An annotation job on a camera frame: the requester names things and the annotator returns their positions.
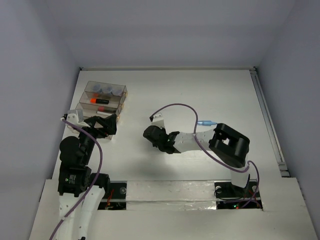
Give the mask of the blue correction tape pen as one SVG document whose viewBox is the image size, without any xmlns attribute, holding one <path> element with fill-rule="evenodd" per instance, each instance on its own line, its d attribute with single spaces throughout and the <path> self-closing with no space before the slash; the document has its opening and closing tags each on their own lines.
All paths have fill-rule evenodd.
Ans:
<svg viewBox="0 0 320 240">
<path fill-rule="evenodd" d="M 217 125 L 217 122 L 211 121 L 211 120 L 199 120 L 197 122 L 198 126 L 204 126 L 204 127 L 210 127 L 210 126 L 214 126 Z"/>
</svg>

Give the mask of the clear clip tub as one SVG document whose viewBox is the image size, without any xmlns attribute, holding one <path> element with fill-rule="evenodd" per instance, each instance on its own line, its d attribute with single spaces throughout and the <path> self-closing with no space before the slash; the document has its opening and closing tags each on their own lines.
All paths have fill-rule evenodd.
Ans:
<svg viewBox="0 0 320 240">
<path fill-rule="evenodd" d="M 112 85 L 105 85 L 101 89 L 104 94 L 107 94 L 107 95 L 113 94 L 113 86 Z"/>
<path fill-rule="evenodd" d="M 112 88 L 111 93 L 114 96 L 121 97 L 123 95 L 123 89 L 121 87 L 115 86 Z"/>
</svg>

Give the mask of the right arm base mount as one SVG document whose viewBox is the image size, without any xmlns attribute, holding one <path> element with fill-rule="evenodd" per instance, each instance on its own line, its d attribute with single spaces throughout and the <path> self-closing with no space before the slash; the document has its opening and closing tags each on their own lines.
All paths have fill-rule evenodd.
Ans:
<svg viewBox="0 0 320 240">
<path fill-rule="evenodd" d="M 216 208 L 218 210 L 262 209 L 260 193 L 259 191 L 255 193 L 256 187 L 256 181 L 250 181 L 245 188 L 234 186 L 228 181 L 215 182 Z"/>
</svg>

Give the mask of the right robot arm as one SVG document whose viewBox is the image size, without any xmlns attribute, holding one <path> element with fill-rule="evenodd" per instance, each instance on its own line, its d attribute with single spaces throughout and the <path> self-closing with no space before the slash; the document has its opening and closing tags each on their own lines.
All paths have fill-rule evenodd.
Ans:
<svg viewBox="0 0 320 240">
<path fill-rule="evenodd" d="M 169 134 L 164 128 L 150 125 L 143 137 L 167 154 L 181 154 L 189 151 L 213 152 L 222 165 L 230 169 L 230 190 L 235 196 L 242 196 L 249 189 L 250 179 L 247 154 L 250 140 L 245 135 L 219 123 L 214 129 L 197 133 L 174 131 Z"/>
</svg>

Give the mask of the clear tub of clips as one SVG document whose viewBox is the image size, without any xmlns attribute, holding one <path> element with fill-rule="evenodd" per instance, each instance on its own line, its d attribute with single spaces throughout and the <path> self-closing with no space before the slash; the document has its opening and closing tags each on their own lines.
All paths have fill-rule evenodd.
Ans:
<svg viewBox="0 0 320 240">
<path fill-rule="evenodd" d="M 102 92 L 102 88 L 100 84 L 95 84 L 92 88 L 91 88 L 93 93 L 101 93 Z"/>
</svg>

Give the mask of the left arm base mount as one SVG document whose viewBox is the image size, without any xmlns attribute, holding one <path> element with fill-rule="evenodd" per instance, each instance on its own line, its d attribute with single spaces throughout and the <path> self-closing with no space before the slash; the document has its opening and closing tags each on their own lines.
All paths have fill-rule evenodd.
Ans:
<svg viewBox="0 0 320 240">
<path fill-rule="evenodd" d="M 110 184 L 110 190 L 107 192 L 98 205 L 98 210 L 126 210 L 127 201 L 127 182 L 114 181 Z"/>
</svg>

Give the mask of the orange cap black highlighter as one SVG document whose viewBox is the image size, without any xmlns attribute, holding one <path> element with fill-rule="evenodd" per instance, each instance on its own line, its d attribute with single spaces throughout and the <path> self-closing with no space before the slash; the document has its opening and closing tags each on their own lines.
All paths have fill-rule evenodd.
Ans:
<svg viewBox="0 0 320 240">
<path fill-rule="evenodd" d="M 91 98 L 91 99 L 90 99 L 90 102 L 91 102 L 91 103 L 94 103 L 94 104 L 105 104 L 105 105 L 108 105 L 108 104 L 109 104 L 109 100 L 99 99 L 99 98 Z"/>
</svg>

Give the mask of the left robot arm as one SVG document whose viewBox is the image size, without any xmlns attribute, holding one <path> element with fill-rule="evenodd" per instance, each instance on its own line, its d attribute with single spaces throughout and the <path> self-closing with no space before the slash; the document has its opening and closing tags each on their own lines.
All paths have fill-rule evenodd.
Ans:
<svg viewBox="0 0 320 240">
<path fill-rule="evenodd" d="M 59 222 L 51 240 L 86 240 L 101 200 L 111 191 L 110 177 L 101 173 L 103 151 L 98 139 L 117 132 L 117 115 L 83 117 L 80 109 L 61 119 L 78 136 L 68 136 L 59 145 Z"/>
</svg>

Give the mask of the pink cap black highlighter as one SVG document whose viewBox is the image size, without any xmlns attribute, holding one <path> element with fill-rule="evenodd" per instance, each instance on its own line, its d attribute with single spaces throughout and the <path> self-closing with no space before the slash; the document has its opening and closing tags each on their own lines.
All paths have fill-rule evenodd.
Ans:
<svg viewBox="0 0 320 240">
<path fill-rule="evenodd" d="M 98 111 L 103 112 L 104 110 L 105 110 L 105 108 L 103 106 L 98 107 Z"/>
</svg>

